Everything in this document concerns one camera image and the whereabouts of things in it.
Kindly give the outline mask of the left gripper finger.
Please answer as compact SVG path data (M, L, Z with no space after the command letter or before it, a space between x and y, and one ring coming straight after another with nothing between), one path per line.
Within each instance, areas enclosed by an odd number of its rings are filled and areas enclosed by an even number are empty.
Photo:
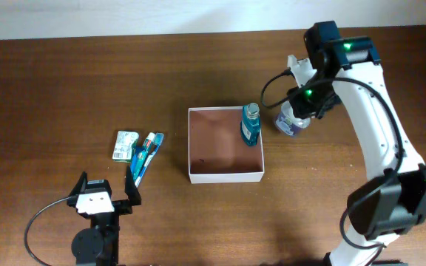
M87 173L83 171L77 183L75 184L74 188L69 193L69 196L74 197L76 195L79 195L81 192L85 190L86 184L87 184Z
M124 192L128 197L131 206L141 205L141 195L138 187L135 185L134 177L132 176L131 168L126 167Z

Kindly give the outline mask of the clear pump soap bottle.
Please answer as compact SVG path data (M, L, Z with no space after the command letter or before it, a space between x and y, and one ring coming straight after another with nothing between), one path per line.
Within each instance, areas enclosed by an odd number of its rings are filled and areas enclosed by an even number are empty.
M309 127L310 118L298 118L294 116L294 110L291 104L286 101L280 107L280 112L274 120L275 126L284 134L294 137L303 129Z

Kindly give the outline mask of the blue mouthwash bottle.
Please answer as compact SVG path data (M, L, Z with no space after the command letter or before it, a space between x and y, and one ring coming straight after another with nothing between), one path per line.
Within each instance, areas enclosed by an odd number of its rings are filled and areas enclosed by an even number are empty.
M260 108L256 103L243 106L240 133L247 146L256 146L261 130Z

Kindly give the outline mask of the blue disposable razor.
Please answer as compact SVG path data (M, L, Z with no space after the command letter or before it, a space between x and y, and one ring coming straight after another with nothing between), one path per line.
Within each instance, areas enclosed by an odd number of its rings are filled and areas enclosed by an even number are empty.
M135 148L130 166L131 174L134 179L136 179L140 174L147 155L148 152L145 147L140 146Z

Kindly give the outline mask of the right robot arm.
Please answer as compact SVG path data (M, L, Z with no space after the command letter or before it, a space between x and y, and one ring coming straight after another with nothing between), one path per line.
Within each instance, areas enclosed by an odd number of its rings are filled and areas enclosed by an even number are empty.
M426 220L426 164L409 141L388 95L381 59L367 36L343 38L335 22L304 35L308 57L291 58L297 86L287 100L300 119L342 104L365 160L366 183L348 196L342 241L326 265L372 265L401 235Z

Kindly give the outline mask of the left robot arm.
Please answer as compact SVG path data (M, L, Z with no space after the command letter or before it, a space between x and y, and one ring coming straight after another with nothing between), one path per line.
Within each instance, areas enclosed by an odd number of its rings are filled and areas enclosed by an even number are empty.
M90 221L90 226L73 238L71 251L77 265L114 266L119 264L120 217L131 215L141 204L141 195L126 167L126 199L113 200L108 180L88 180L84 171L69 193L67 205Z

